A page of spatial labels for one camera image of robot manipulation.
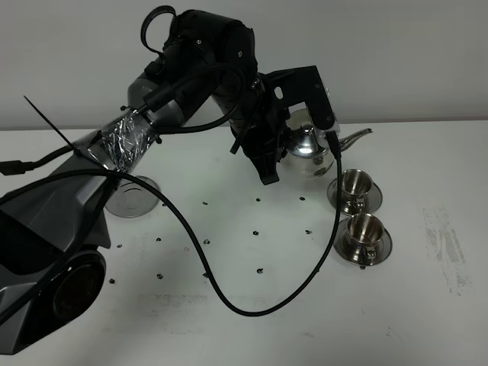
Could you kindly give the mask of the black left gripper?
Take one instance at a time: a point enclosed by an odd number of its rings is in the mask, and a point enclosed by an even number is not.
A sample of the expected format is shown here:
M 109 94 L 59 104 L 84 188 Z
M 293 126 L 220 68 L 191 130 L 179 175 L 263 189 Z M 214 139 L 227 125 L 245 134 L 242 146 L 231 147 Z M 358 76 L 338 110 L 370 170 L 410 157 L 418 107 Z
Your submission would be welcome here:
M 252 85 L 251 96 L 245 101 L 251 104 L 243 112 L 243 119 L 231 120 L 231 131 L 235 137 L 230 148 L 232 154 L 241 149 L 254 165 L 263 185 L 279 181 L 277 163 L 282 157 L 286 120 L 289 108 L 281 105 L 275 94 L 285 72 L 259 73 Z

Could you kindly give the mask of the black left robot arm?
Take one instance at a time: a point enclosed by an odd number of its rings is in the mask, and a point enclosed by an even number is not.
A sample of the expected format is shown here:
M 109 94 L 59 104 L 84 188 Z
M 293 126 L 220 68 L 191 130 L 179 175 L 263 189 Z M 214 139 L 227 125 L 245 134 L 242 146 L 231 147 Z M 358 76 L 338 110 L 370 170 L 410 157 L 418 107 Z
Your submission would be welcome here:
M 47 156 L 49 177 L 1 199 L 1 352 L 13 355 L 83 314 L 98 296 L 111 244 L 103 209 L 152 144 L 189 127 L 213 99 L 262 183 L 278 181 L 284 112 L 258 72 L 255 35 L 205 11 L 175 14 L 156 59 L 130 84 L 117 119 Z

